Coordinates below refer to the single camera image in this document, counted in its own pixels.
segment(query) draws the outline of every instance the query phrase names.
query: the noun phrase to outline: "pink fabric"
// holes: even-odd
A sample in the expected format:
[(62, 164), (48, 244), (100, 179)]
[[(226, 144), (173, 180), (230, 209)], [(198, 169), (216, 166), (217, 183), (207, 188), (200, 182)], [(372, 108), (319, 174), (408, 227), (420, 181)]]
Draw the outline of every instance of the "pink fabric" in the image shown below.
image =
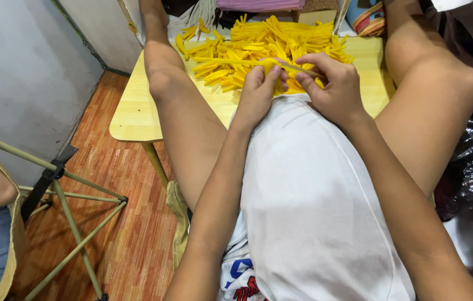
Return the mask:
[(218, 0), (217, 6), (223, 11), (268, 12), (301, 10), (305, 0)]

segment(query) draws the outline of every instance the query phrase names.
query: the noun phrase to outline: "white t-shirt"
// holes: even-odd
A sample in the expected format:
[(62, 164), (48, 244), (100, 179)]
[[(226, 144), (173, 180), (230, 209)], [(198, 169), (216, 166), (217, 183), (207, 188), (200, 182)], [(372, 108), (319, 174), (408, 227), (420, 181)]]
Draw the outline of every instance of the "white t-shirt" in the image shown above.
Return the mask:
[(252, 135), (219, 299), (415, 300), (363, 161), (309, 101), (276, 98)]

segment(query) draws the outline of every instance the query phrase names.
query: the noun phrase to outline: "wooden table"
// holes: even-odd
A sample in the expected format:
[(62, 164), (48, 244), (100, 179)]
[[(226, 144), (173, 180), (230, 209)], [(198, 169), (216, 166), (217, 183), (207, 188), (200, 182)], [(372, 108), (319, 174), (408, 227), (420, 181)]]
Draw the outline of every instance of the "wooden table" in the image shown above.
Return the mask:
[[(186, 42), (191, 48), (197, 42)], [(394, 93), (391, 77), (385, 69), (383, 60), (383, 41), (381, 38), (348, 38), (346, 53), (356, 57), (354, 65), (361, 76), (361, 96), (367, 112), (373, 117), (385, 107)], [(206, 87), (204, 81), (193, 77), (192, 68), (196, 66), (192, 59), (185, 62), (188, 75), (193, 79), (199, 91), (205, 97), (221, 122), (229, 127), (229, 121), (236, 110), (240, 93), (222, 93), (220, 87)], [(110, 134), (123, 142), (142, 144), (146, 154), (164, 187), (168, 179), (153, 142), (162, 141), (162, 132), (158, 120), (157, 108), (149, 94), (144, 68), (143, 52), (140, 54), (123, 96), (110, 123)]]

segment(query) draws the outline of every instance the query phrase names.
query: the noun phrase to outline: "bare leg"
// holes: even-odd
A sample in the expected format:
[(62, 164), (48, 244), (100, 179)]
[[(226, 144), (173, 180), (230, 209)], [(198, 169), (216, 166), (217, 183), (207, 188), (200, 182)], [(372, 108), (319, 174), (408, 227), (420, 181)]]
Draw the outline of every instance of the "bare leg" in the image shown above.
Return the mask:
[(160, 0), (141, 0), (149, 92), (157, 105), (164, 144), (188, 207), (193, 211), (212, 171), (227, 129), (193, 81), (167, 39)]
[(387, 68), (398, 90), (376, 117), (394, 154), (431, 195), (473, 112), (473, 69), (450, 53), (417, 0), (384, 0)]

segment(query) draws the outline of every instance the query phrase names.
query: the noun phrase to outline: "wooden floor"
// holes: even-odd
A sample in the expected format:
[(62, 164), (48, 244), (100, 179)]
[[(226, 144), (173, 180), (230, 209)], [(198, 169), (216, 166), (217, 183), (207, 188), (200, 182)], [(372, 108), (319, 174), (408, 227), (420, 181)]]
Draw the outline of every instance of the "wooden floor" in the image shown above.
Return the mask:
[[(129, 203), (86, 246), (103, 291), (110, 301), (161, 300), (173, 274), (171, 245), (175, 218), (166, 193), (141, 145), (113, 139), (108, 125), (128, 78), (105, 71), (71, 141), (79, 151), (67, 170), (129, 197)], [(166, 173), (173, 177), (162, 142), (155, 144)], [(104, 196), (93, 188), (60, 180), (64, 191)], [(67, 198), (83, 237), (116, 204)], [(28, 251), (12, 293), (22, 300), (76, 243), (57, 198), (54, 206), (27, 223)], [(42, 301), (93, 301), (95, 291), (76, 256), (35, 298)]]

